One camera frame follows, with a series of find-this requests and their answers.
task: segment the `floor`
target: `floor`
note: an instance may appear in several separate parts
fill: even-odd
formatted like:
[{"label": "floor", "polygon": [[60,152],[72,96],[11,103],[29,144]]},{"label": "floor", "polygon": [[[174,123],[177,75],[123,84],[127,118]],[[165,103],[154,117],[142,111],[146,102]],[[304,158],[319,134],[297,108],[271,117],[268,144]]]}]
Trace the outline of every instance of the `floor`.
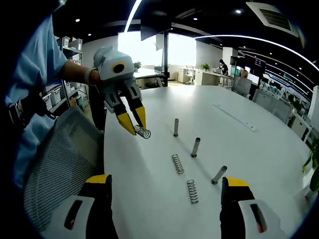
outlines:
[{"label": "floor", "polygon": [[84,108],[84,115],[85,115],[86,118],[88,118],[92,123],[94,123],[94,122],[93,122],[93,118],[92,118],[92,113],[91,113],[90,104],[88,104],[88,105]]},{"label": "floor", "polygon": [[181,83],[178,81],[168,81],[167,84],[168,86],[185,86],[186,85],[185,83]]}]

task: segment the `window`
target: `window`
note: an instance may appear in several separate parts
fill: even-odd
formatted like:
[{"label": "window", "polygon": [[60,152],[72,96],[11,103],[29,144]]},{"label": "window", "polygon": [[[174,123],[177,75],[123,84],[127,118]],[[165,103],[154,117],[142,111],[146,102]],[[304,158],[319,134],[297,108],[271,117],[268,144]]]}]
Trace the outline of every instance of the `window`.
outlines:
[{"label": "window", "polygon": [[177,34],[168,34],[168,63],[172,65],[196,65],[196,40]]},{"label": "window", "polygon": [[140,31],[119,33],[118,50],[129,55],[133,62],[140,61],[142,65],[154,65],[156,55],[156,36],[141,41]]}]

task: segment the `curved light strip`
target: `curved light strip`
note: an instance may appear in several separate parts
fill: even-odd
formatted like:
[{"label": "curved light strip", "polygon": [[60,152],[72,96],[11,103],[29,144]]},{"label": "curved light strip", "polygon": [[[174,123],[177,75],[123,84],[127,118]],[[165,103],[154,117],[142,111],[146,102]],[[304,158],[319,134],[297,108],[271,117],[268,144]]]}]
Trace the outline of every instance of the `curved light strip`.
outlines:
[{"label": "curved light strip", "polygon": [[[293,75],[287,73],[286,71],[283,71],[282,69],[277,68],[276,66],[269,65],[268,63],[266,63],[266,65],[271,66],[271,67],[274,67],[274,68],[276,68],[277,70],[280,70],[280,71],[286,73],[287,75],[290,75],[291,77],[294,77]],[[294,77],[294,78],[295,78],[297,81],[299,81],[301,84],[303,84],[304,86],[306,86],[311,92],[314,92],[314,91],[313,91],[312,89],[310,89],[305,83],[303,83],[302,81],[298,80],[296,77]]]},{"label": "curved light strip", "polygon": [[[267,69],[266,69],[266,71],[270,72],[271,74],[277,75],[277,76],[279,76],[280,78],[283,78],[284,80],[288,80],[288,79],[286,79],[285,77],[282,77],[282,76],[276,74],[275,72],[272,72],[272,71],[267,70]],[[303,91],[306,95],[308,94],[306,91],[304,91],[303,89],[301,89],[299,86],[295,85],[293,82],[290,82],[289,80],[288,80],[288,84],[293,84],[293,85],[296,86],[298,89],[300,89],[301,91]]]},{"label": "curved light strip", "polygon": [[312,63],[310,60],[308,60],[303,55],[299,54],[297,51],[294,51],[294,50],[292,50],[292,49],[290,49],[290,48],[288,48],[286,46],[283,46],[283,45],[280,45],[280,44],[275,43],[273,41],[265,40],[265,39],[262,39],[262,38],[253,37],[253,36],[243,36],[243,35],[210,35],[210,36],[198,36],[198,37],[194,37],[194,39],[207,38],[207,37],[223,37],[223,36],[248,38],[248,39],[259,40],[259,41],[264,41],[264,42],[267,42],[267,43],[270,43],[270,44],[274,44],[274,45],[282,47],[282,48],[284,48],[284,49],[286,49],[286,50],[288,50],[288,51],[290,51],[292,53],[295,53],[297,56],[300,56],[305,61],[307,61],[309,64],[311,64],[313,67],[315,67],[317,71],[319,71],[319,68],[314,63]]},{"label": "curved light strip", "polygon": [[141,2],[142,2],[142,0],[136,0],[136,2],[134,3],[133,8],[131,10],[131,13],[129,15],[129,19],[128,19],[127,23],[126,23],[124,32],[128,32],[130,24],[131,24],[131,21],[132,21],[132,19],[134,17],[134,14],[135,14],[136,10],[139,8],[139,5],[140,5]]},{"label": "curved light strip", "polygon": [[294,71],[297,71],[298,74],[300,74],[300,75],[302,75],[303,77],[305,77],[305,78],[306,78],[307,80],[309,80],[312,84],[314,84],[314,82],[313,82],[312,80],[310,80],[307,76],[305,76],[304,73],[302,73],[302,72],[296,70],[295,68],[291,67],[290,65],[287,65],[286,63],[284,63],[284,62],[282,62],[282,61],[279,61],[279,60],[276,60],[276,59],[271,58],[271,57],[269,57],[269,56],[265,56],[265,55],[262,55],[262,54],[259,54],[259,53],[255,53],[255,52],[246,51],[246,50],[242,50],[242,51],[243,51],[243,53],[244,53],[244,52],[248,52],[248,53],[256,54],[256,55],[259,55],[259,56],[262,56],[262,57],[266,57],[266,58],[271,59],[271,60],[273,60],[273,61],[279,62],[279,63],[281,63],[281,64],[283,64],[283,65],[285,65],[285,66],[288,66],[289,68],[293,69]]}]

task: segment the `air vent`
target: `air vent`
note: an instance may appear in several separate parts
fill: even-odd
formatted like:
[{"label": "air vent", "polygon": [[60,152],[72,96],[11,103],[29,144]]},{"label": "air vent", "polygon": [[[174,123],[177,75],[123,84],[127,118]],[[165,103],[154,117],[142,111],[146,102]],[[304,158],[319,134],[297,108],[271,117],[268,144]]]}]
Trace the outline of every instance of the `air vent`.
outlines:
[{"label": "air vent", "polygon": [[291,31],[287,18],[281,13],[266,9],[260,9],[260,11],[263,13],[264,17],[267,19],[269,24],[279,26]]},{"label": "air vent", "polygon": [[289,22],[289,20],[276,7],[258,2],[247,2],[246,4],[265,26],[299,37],[298,28]]}]

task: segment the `light blue shirt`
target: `light blue shirt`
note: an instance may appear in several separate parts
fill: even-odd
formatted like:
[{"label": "light blue shirt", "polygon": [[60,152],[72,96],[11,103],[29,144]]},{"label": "light blue shirt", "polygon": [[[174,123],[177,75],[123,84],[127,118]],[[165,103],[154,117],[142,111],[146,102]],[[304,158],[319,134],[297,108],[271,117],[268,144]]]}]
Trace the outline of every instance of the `light blue shirt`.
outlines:
[{"label": "light blue shirt", "polygon": [[[34,85],[44,87],[53,81],[66,61],[54,38],[52,17],[49,17],[38,27],[19,56],[5,98],[6,105],[25,98]],[[15,149],[13,181],[18,187],[22,188],[25,171],[53,125],[53,119],[35,114],[24,129]]]}]

